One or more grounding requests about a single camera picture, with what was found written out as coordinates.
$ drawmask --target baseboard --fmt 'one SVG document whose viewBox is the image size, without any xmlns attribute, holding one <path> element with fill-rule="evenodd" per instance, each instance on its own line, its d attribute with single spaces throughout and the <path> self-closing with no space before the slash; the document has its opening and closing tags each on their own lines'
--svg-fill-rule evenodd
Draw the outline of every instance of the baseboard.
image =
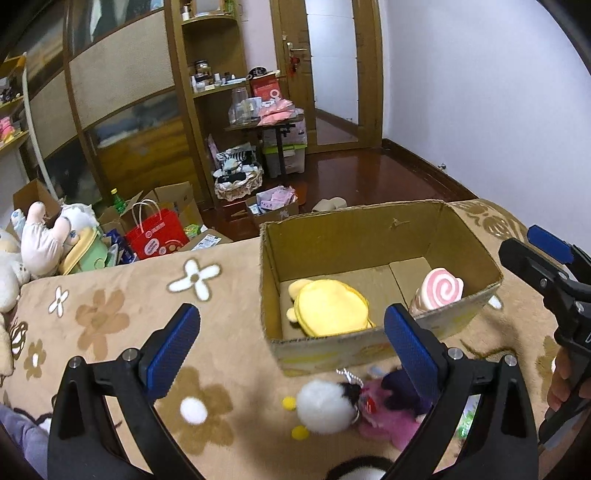
<svg viewBox="0 0 591 480">
<path fill-rule="evenodd" d="M 329 113 L 326 110 L 317 108 L 316 118 L 320 118 L 321 120 L 330 123 L 334 127 L 340 128 L 343 132 L 347 132 L 349 135 L 357 136 L 358 134 L 359 125 L 355 125 L 353 122 L 345 120 L 344 118 L 334 115 L 333 113 Z"/>
<path fill-rule="evenodd" d="M 439 170 L 435 165 L 419 157 L 410 150 L 398 145 L 387 138 L 382 139 L 382 151 L 389 157 L 397 160 L 416 173 L 422 174 L 425 178 L 433 179 L 449 191 L 455 201 L 474 200 L 478 197 L 468 190 L 464 185 L 454 180 L 445 172 Z"/>
</svg>

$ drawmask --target white pom pom keychain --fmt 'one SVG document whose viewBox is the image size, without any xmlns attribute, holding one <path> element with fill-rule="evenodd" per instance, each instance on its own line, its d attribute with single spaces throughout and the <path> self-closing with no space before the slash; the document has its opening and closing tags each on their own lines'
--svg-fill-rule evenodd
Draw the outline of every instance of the white pom pom keychain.
<svg viewBox="0 0 591 480">
<path fill-rule="evenodd" d="M 337 373 L 346 376 L 349 382 L 312 380 L 302 387 L 295 398 L 283 399 L 283 407 L 295 410 L 302 423 L 291 431 L 293 439 L 306 440 L 310 432 L 320 435 L 344 432 L 357 421 L 357 402 L 363 382 L 347 370 L 337 370 Z"/>
</svg>

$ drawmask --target red shopping bag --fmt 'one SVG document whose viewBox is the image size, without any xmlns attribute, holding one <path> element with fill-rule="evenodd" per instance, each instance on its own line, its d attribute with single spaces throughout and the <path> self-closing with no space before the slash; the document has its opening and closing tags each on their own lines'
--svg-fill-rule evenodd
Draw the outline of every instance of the red shopping bag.
<svg viewBox="0 0 591 480">
<path fill-rule="evenodd" d="M 154 214 L 142 220 L 142 206 L 145 205 L 152 207 Z M 135 217 L 136 206 L 139 206 L 139 223 Z M 174 253 L 189 243 L 177 214 L 166 208 L 160 209 L 155 201 L 145 199 L 134 204 L 132 214 L 136 227 L 125 238 L 140 260 Z"/>
</svg>

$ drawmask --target green bottle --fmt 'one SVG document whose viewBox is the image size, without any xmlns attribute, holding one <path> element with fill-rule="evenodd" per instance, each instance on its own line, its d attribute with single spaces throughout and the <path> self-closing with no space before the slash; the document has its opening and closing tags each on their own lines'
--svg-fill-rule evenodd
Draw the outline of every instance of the green bottle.
<svg viewBox="0 0 591 480">
<path fill-rule="evenodd" d="M 123 213 L 127 208 L 127 204 L 123 201 L 123 199 L 117 193 L 117 189 L 111 190 L 111 195 L 113 196 L 113 205 L 119 214 Z"/>
</svg>

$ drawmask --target white sticker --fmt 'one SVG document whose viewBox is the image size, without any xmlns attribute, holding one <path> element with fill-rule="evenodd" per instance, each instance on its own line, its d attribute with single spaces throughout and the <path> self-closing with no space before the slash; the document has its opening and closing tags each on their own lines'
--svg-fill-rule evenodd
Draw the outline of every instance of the white sticker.
<svg viewBox="0 0 591 480">
<path fill-rule="evenodd" d="M 159 246 L 160 246 L 160 242 L 158 241 L 158 239 L 153 238 L 144 247 L 144 253 L 146 255 L 148 255 L 149 257 L 151 257 L 152 255 L 154 255 L 156 253 L 156 250 L 158 250 Z"/>
<path fill-rule="evenodd" d="M 200 250 L 202 248 L 215 247 L 215 245 L 217 245 L 221 241 L 222 239 L 217 236 L 206 235 L 203 240 L 201 240 L 197 245 L 195 245 L 193 251 Z"/>
</svg>

